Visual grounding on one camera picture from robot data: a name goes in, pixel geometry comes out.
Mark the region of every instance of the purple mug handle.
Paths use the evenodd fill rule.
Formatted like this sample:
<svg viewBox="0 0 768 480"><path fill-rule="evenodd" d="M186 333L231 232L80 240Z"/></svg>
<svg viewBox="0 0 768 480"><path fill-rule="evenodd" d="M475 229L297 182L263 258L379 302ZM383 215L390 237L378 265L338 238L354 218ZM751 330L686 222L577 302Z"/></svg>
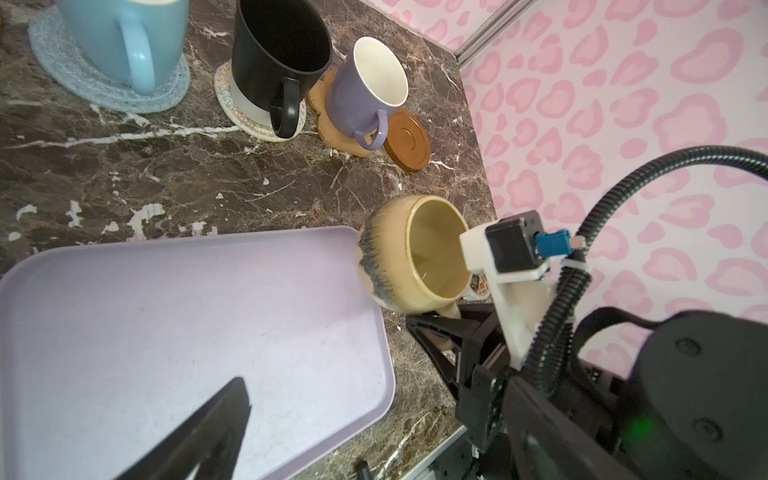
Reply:
<svg viewBox="0 0 768 480"><path fill-rule="evenodd" d="M360 147L363 147L366 150L378 150L384 145L384 140L386 140L386 133L389 129L389 118L384 110L377 110L376 116L379 117L379 128L376 129L376 136L370 144L366 140L365 134L359 131L355 132L357 143L360 144Z"/></svg>

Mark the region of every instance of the black mug handle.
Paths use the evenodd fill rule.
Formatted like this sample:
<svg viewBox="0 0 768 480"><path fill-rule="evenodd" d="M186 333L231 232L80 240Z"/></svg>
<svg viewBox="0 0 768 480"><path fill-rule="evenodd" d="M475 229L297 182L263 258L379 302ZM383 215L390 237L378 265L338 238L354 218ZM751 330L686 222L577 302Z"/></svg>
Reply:
<svg viewBox="0 0 768 480"><path fill-rule="evenodd" d="M299 81L283 77L282 95L276 95L270 105L270 119L275 135L291 138L299 127Z"/></svg>

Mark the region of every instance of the countertop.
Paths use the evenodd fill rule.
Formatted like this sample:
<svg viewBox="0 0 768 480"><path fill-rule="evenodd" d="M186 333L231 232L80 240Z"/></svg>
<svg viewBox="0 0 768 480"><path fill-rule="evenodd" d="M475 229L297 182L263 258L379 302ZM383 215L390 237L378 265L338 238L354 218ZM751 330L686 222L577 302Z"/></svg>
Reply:
<svg viewBox="0 0 768 480"><path fill-rule="evenodd" d="M278 230L358 228L387 200L449 199L470 226L495 218L455 58L359 0L316 0L335 46L371 35L406 68L405 107L422 121L432 164L417 174L382 149L327 147L308 108L285 144L233 131L213 89L230 57L233 0L192 0L184 54L192 82L168 111L131 116L90 105L39 67L30 18L50 0L0 0L0 274L35 252L87 243ZM334 55L332 68L341 64ZM359 458L396 478L458 428L454 402L404 317L385 312L397 390L389 413L297 478L348 478Z"/></svg>

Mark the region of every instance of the purple mug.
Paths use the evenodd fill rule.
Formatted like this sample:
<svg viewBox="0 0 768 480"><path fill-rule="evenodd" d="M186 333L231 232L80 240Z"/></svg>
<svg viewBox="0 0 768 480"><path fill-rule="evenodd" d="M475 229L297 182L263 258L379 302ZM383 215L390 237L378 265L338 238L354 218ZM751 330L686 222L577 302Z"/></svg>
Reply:
<svg viewBox="0 0 768 480"><path fill-rule="evenodd" d="M362 37L336 74L326 110L341 133L376 150L386 140L389 116L407 97L408 78L395 54L375 38ZM372 131L376 136L369 144L366 134Z"/></svg>

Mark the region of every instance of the blue connector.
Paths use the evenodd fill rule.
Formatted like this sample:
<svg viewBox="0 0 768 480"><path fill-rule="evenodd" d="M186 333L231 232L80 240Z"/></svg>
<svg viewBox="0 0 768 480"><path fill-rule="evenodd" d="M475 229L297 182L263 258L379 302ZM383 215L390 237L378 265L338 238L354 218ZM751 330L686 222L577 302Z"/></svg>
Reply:
<svg viewBox="0 0 768 480"><path fill-rule="evenodd" d="M571 232L565 228L554 233L540 233L536 236L536 246L538 255L541 258L556 257L557 255L570 255L574 249L571 248Z"/></svg>

